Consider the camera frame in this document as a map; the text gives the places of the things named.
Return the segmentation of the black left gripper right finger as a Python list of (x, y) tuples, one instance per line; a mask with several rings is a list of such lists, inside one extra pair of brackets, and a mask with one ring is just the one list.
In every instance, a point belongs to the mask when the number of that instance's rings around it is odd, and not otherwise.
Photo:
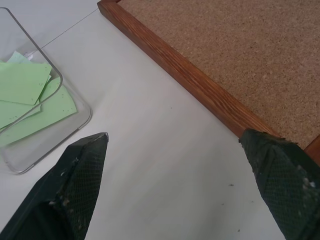
[(287, 240), (320, 238), (320, 167), (295, 143), (255, 129), (239, 139), (260, 195)]

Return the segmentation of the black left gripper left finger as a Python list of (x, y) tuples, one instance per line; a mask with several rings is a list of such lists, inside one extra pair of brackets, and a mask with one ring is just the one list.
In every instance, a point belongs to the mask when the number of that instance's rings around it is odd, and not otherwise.
[(109, 135), (70, 144), (0, 233), (2, 240), (83, 240), (100, 192)]

